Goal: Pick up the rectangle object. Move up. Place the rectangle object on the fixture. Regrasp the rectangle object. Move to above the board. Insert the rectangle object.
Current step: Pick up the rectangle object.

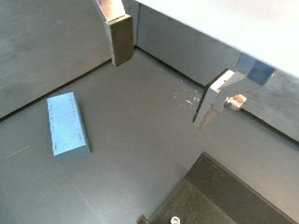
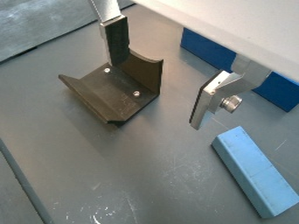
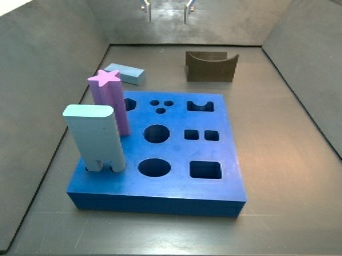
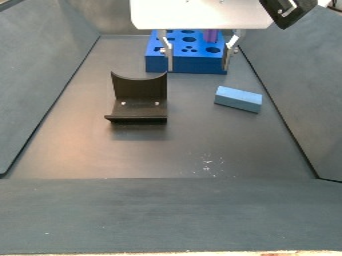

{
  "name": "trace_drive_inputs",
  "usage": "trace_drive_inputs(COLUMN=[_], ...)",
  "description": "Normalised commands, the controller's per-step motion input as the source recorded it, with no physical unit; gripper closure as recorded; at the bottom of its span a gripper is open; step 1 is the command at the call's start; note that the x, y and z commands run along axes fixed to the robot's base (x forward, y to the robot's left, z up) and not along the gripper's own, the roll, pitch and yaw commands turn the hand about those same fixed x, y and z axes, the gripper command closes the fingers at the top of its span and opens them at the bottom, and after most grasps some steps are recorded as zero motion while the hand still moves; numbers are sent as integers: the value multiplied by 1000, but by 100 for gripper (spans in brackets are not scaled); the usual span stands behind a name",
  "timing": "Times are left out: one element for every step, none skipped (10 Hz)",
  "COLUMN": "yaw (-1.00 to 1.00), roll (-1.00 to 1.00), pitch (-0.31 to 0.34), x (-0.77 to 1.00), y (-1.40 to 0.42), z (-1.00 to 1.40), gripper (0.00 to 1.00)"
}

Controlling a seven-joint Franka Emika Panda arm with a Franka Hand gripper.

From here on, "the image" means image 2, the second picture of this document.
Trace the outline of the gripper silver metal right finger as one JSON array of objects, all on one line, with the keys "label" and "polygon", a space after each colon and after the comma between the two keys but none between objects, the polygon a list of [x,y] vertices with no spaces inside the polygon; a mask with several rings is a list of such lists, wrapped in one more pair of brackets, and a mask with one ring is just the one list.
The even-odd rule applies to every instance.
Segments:
[{"label": "gripper silver metal right finger", "polygon": [[273,70],[238,54],[232,73],[218,71],[203,84],[194,104],[190,124],[198,130],[221,109],[233,113],[242,103],[238,94],[258,88]]}]

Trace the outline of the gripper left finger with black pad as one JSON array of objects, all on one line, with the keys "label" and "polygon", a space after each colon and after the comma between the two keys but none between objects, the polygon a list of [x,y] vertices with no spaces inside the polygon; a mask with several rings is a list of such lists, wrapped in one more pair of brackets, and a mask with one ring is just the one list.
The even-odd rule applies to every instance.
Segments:
[{"label": "gripper left finger with black pad", "polygon": [[111,66],[118,66],[130,55],[127,17],[121,12],[118,0],[89,0],[89,3],[98,17],[109,63]]}]

